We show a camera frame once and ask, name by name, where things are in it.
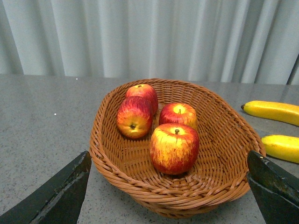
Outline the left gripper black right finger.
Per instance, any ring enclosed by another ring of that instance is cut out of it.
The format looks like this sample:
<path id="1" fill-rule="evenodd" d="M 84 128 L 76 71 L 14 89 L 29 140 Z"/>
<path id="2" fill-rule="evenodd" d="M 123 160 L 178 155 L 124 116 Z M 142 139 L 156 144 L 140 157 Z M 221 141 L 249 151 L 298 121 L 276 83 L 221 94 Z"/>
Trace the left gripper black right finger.
<path id="1" fill-rule="evenodd" d="M 250 151 L 247 180 L 267 224 L 299 222 L 299 179 L 265 156 Z"/>

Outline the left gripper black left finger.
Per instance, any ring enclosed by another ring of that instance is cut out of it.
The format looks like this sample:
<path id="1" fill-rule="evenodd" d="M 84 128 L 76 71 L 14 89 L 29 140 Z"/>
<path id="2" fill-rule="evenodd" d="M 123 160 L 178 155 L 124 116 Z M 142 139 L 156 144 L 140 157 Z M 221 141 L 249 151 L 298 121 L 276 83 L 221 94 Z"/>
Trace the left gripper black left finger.
<path id="1" fill-rule="evenodd" d="M 82 152 L 36 191 L 0 216 L 2 224 L 76 224 L 85 199 L 91 156 Z"/>

